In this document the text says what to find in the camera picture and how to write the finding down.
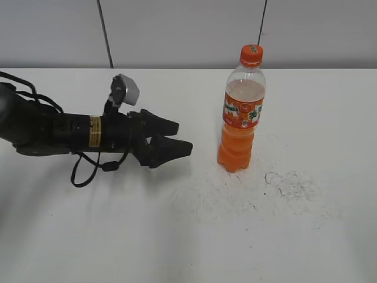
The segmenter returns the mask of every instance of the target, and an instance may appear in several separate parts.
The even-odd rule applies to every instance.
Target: black cable
[[[8,73],[1,72],[1,71],[0,71],[0,77],[7,78],[11,81],[15,81],[16,83],[20,83],[20,84],[28,86],[31,89],[31,93],[32,93],[31,98],[34,98],[35,102],[40,104],[39,99],[38,99],[38,95],[37,95],[37,91],[36,91],[36,89],[35,89],[35,87],[32,83],[29,83],[28,81],[25,81],[21,78],[15,77],[14,75],[10,75]]]
[[[20,94],[22,96],[26,96],[26,97],[29,97],[29,98],[34,98],[34,96],[31,94],[31,93],[28,93],[26,91],[16,91],[17,94]],[[51,98],[47,97],[47,96],[44,96],[42,94],[37,94],[37,98],[40,99],[40,100],[43,100],[45,102],[47,102],[48,104],[50,104],[51,106],[53,106],[53,108],[55,108],[56,110],[58,110],[61,114],[64,114],[63,112],[63,108],[61,108],[54,100],[52,100]]]
[[[75,187],[85,187],[86,185],[89,185],[90,182],[93,181],[95,175],[97,174],[98,168],[101,168],[105,172],[118,170],[119,166],[127,158],[127,155],[130,152],[131,141],[132,141],[132,129],[130,127],[130,135],[128,137],[127,147],[124,150],[124,153],[123,153],[122,157],[120,158],[120,160],[119,161],[105,162],[103,164],[100,164],[100,155],[101,155],[101,152],[98,152],[97,162],[94,161],[92,158],[90,158],[89,156],[87,156],[83,152],[72,152],[72,154],[79,155],[79,158],[76,161],[76,163],[75,163],[75,165],[74,165],[74,167],[72,169],[72,174],[71,174],[71,183],[72,183],[72,185],[74,185]],[[89,178],[86,181],[84,181],[82,183],[75,183],[77,167],[78,167],[78,165],[79,165],[79,163],[80,163],[80,161],[81,161],[82,158],[84,158],[90,164],[93,164],[94,165],[94,170],[93,170],[92,174],[89,176]]]
[[[113,59],[111,58],[110,45],[108,44],[106,26],[105,26],[105,21],[104,21],[104,16],[103,16],[103,13],[102,13],[102,7],[101,7],[100,0],[97,0],[97,7],[98,7],[98,12],[100,13],[102,31],[104,33],[104,38],[105,38],[105,43],[106,43],[106,50],[107,50],[107,56],[108,56],[108,60],[110,62],[110,68],[114,69]]]
[[[264,15],[266,13],[266,7],[267,7],[267,0],[264,0],[263,15],[262,15],[262,21],[260,22],[260,29],[259,29],[259,36],[258,36],[258,45],[259,45],[259,41],[260,41],[260,36],[262,35],[262,29],[263,29],[263,23],[264,23]]]
[[[72,185],[74,185],[75,187],[85,187],[86,185],[89,185],[90,182],[93,181],[95,175],[97,174],[97,170],[98,170],[98,164],[100,163],[100,156],[101,156],[101,152],[98,152],[98,157],[97,157],[97,165],[94,167],[94,170],[92,172],[92,174],[89,176],[89,178],[82,182],[82,183],[75,183],[75,178],[76,178],[76,172],[77,172],[77,167],[81,161],[81,158],[82,158],[82,155],[79,154],[79,158],[78,160],[76,161],[75,163],[75,166],[73,167],[73,170],[72,170],[72,174],[71,174],[71,183]]]

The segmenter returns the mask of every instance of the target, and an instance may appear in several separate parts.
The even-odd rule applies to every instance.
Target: white table
[[[236,174],[216,163],[230,70],[4,71],[93,115],[127,74],[141,95],[122,111],[179,122],[194,149],[155,170],[130,156],[76,189],[76,156],[0,140],[0,282],[377,281],[377,70],[266,70],[253,160]]]

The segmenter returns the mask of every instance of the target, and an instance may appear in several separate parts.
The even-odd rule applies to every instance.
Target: orange soda bottle
[[[254,130],[266,93],[266,79],[259,68],[262,58],[262,47],[245,45],[241,50],[241,64],[227,80],[217,162],[229,172],[246,169],[250,163]]]

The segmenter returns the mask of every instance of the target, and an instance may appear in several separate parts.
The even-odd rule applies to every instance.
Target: wall
[[[117,68],[233,68],[264,0],[102,0]],[[377,68],[377,1],[269,0],[266,68]],[[2,0],[0,67],[110,62],[95,0]]]

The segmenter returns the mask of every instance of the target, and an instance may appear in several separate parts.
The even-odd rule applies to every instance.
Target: bottle label
[[[259,122],[263,98],[254,102],[242,102],[225,93],[223,119],[237,129],[249,129]]]

